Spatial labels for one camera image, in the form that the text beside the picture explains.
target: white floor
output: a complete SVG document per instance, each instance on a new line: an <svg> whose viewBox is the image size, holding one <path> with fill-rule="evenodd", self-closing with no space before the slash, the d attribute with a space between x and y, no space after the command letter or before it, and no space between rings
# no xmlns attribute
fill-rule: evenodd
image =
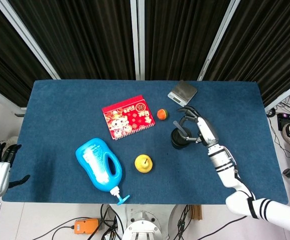
<svg viewBox="0 0 290 240"><path fill-rule="evenodd" d="M18 135L22 118L0 105L0 140ZM272 125L278 134L281 144L290 150L277 129L277 118L271 118ZM281 172L290 168L290 159L285 157L283 150L275 144L275 150ZM290 179L285 177L284 183L290 204ZM178 206L170 218L169 235L173 239L176 234L177 221L183 206ZM99 204L59 204L59 203L22 203L3 202L0 212L0 240L30 240L34 239L57 225L75 217L99 218ZM222 227L229 221L239 218L228 211L225 205L203 205L203 220L192 221L184 233L185 240L197 240ZM93 239L101 239L104 230L100 230ZM50 233L42 240L50 240ZM71 229L62 229L57 232L54 240L85 240L86 235L74 235ZM225 227L218 233L205 238L206 240L290 240L290 232L284 231L271 223L253 218L245 218Z"/></svg>

